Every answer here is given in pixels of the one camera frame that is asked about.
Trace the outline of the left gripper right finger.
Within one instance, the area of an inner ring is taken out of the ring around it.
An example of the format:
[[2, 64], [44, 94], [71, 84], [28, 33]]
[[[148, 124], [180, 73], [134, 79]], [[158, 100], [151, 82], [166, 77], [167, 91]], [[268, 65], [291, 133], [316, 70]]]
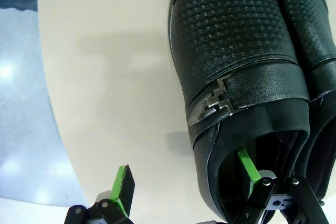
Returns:
[[328, 223], [320, 202], [302, 176], [286, 181], [261, 177], [246, 150], [237, 156], [242, 164], [248, 198], [232, 223], [266, 223], [270, 211], [279, 210], [287, 223]]

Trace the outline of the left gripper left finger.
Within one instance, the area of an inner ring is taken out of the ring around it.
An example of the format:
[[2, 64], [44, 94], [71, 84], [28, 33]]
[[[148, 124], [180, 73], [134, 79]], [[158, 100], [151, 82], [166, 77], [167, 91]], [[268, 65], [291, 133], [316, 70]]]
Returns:
[[130, 211], [134, 189], [135, 182], [129, 165], [120, 166], [112, 189], [100, 193], [90, 208], [71, 206], [65, 223], [133, 223]]

